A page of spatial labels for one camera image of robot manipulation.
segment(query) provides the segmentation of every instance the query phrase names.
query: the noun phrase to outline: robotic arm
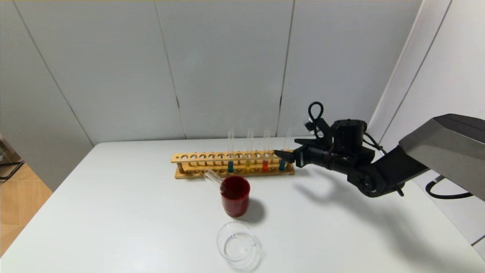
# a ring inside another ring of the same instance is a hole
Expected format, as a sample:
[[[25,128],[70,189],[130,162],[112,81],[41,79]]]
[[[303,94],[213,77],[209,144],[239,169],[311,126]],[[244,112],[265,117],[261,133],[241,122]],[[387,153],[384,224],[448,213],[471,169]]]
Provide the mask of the robotic arm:
[[[321,110],[317,118],[314,105]],[[389,153],[366,133],[362,120],[343,119],[329,126],[322,119],[323,105],[313,102],[308,108],[310,122],[305,126],[316,139],[295,139],[302,146],[293,152],[275,150],[275,155],[302,168],[315,164],[347,175],[347,181],[369,197],[397,191],[403,196],[406,181],[432,169],[441,174],[426,191],[436,198],[456,199],[475,195],[485,200],[485,120],[455,114],[436,117],[413,131]],[[368,136],[372,143],[364,140]],[[372,163],[375,151],[385,155]],[[447,177],[469,193],[441,196],[431,193],[440,179]]]

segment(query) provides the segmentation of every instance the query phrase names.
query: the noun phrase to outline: white wall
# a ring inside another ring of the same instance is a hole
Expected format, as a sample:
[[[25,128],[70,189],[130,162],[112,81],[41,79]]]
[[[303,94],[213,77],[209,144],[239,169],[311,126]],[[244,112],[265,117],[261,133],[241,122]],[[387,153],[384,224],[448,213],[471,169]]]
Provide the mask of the white wall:
[[[369,122],[421,1],[297,1],[278,135],[307,135],[308,105],[320,101],[330,125]]]
[[[476,245],[473,246],[475,250],[482,256],[485,260],[485,239],[480,240]]]
[[[485,119],[485,2],[453,1],[413,85],[384,135],[388,150],[432,117],[456,113]],[[436,174],[414,179],[422,188]],[[436,192],[463,192],[450,181]],[[470,243],[485,234],[485,203],[478,198],[433,199]]]
[[[187,138],[276,135],[292,1],[158,1]]]
[[[55,190],[93,145],[10,1],[0,1],[0,132]]]
[[[368,132],[380,141],[413,83],[446,15],[451,0],[423,0],[401,56],[369,123]]]
[[[153,1],[19,1],[88,136],[184,138]]]

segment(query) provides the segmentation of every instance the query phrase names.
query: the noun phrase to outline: white table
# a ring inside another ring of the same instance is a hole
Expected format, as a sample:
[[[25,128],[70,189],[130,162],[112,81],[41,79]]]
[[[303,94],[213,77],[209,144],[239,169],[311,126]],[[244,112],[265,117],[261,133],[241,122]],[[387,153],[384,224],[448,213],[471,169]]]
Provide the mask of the white table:
[[[176,180],[170,163],[172,153],[225,148],[215,139],[97,145],[10,246],[1,272],[232,271],[215,244],[232,221],[219,193],[203,180]],[[317,166],[249,182],[243,217],[264,251],[256,272],[485,272],[485,261],[413,182],[403,198],[375,199]]]

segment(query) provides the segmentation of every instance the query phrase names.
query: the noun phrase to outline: red liquid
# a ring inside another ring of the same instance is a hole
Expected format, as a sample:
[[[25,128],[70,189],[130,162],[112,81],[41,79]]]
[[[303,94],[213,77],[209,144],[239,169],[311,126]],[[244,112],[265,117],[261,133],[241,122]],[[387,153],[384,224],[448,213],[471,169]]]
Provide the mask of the red liquid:
[[[263,171],[268,171],[268,160],[263,160]]]
[[[221,184],[226,190],[221,193],[222,206],[231,217],[243,215],[249,205],[249,182],[241,176],[226,177]]]

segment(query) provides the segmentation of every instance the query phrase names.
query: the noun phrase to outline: test tube with blue liquid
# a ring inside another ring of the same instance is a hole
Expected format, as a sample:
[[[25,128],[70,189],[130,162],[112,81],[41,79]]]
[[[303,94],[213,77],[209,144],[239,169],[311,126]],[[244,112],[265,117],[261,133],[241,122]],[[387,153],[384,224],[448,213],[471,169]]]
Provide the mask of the test tube with blue liquid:
[[[254,138],[254,131],[252,128],[247,130],[247,152],[246,157],[251,157],[253,152],[253,138]],[[246,160],[246,165],[244,167],[246,172],[251,171],[251,160]]]
[[[228,157],[229,157],[229,162],[227,163],[227,172],[234,172],[234,161],[232,161],[232,158],[234,156],[234,129],[229,129],[229,132],[227,134],[227,141],[228,141]]]
[[[270,148],[270,137],[271,137],[270,128],[268,128],[268,127],[264,128],[263,137],[264,137],[264,139],[263,139],[264,157],[268,157],[269,156],[268,151],[269,151],[269,148]],[[262,170],[268,171],[268,160],[267,159],[263,160]]]
[[[290,143],[291,143],[291,132],[292,132],[292,128],[288,128],[288,130],[286,131],[285,142],[283,143],[283,150],[284,151],[287,151],[288,150],[288,147],[290,146]],[[286,165],[286,161],[284,161],[282,159],[279,162],[279,170],[280,171],[284,171],[285,170],[285,165]]]

